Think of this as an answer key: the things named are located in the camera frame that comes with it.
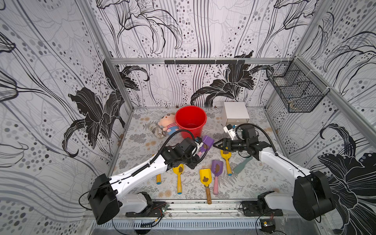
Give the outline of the green cleaning brush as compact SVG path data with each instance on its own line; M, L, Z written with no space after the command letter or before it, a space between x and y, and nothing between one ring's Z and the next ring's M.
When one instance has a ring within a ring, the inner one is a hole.
M248 162L250 162L253 159L252 156L249 156L245 158L241 163L239 163L233 170L235 174L240 174L244 169L245 166L247 165Z

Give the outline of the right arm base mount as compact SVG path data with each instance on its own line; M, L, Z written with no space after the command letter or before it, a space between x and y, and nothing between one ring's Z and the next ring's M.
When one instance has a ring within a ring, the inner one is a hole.
M271 209L266 203L261 201L242 201L239 206L239 210L243 212L244 216L283 216L283 211L280 209Z

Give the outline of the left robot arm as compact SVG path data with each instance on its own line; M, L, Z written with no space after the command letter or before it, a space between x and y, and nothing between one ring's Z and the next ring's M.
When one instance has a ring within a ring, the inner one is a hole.
M168 170L186 165L194 169L199 163L203 145L200 137L185 138L174 146L163 146L144 163L118 175L98 176L88 192L88 201L98 225L105 224L119 213L135 213L141 217L151 215L157 206L145 193L130 194L143 182Z

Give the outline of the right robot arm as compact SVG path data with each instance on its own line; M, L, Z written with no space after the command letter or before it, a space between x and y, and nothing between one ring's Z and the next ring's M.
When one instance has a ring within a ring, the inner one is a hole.
M267 142L260 141L257 131L266 134L262 128L244 123L237 127L227 125L224 131L229 134L229 138L213 143L213 147L229 153L245 151L273 168L294 186L292 194L275 191L260 194L253 206L259 214L285 210L296 212L303 219L311 221L335 209L334 196L326 175L299 166L279 154L268 135Z

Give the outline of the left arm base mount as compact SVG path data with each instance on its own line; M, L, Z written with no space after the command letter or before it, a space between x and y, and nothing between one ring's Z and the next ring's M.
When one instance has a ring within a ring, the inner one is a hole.
M167 202L165 201L152 201L150 205L148 205L143 211L136 213L136 212L127 212L125 214L126 217L130 218L139 218L139 217L152 217L158 218L161 217L165 213L165 208L167 206Z

